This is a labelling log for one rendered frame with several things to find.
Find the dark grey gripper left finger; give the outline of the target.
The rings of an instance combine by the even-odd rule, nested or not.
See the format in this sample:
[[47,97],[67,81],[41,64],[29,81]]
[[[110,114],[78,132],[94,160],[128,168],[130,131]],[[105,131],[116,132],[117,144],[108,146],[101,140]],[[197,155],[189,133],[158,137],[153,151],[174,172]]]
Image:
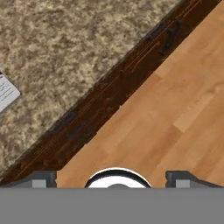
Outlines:
[[0,184],[0,188],[56,188],[57,172],[56,171],[34,171],[26,178],[9,184]]

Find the white and black round object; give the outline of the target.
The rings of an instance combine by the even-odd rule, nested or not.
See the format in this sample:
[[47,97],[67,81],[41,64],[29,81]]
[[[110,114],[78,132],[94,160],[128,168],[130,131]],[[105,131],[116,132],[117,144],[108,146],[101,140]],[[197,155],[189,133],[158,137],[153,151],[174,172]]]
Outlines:
[[151,188],[151,184],[139,173],[122,167],[109,167],[92,175],[86,188]]

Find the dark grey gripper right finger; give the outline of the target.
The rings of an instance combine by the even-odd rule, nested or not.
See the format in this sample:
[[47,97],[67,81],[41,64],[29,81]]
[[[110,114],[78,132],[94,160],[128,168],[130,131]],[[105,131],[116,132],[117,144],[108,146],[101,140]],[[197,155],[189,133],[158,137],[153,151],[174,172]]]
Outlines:
[[191,174],[189,171],[166,171],[166,188],[197,188],[214,187],[221,188],[221,185],[202,180]]

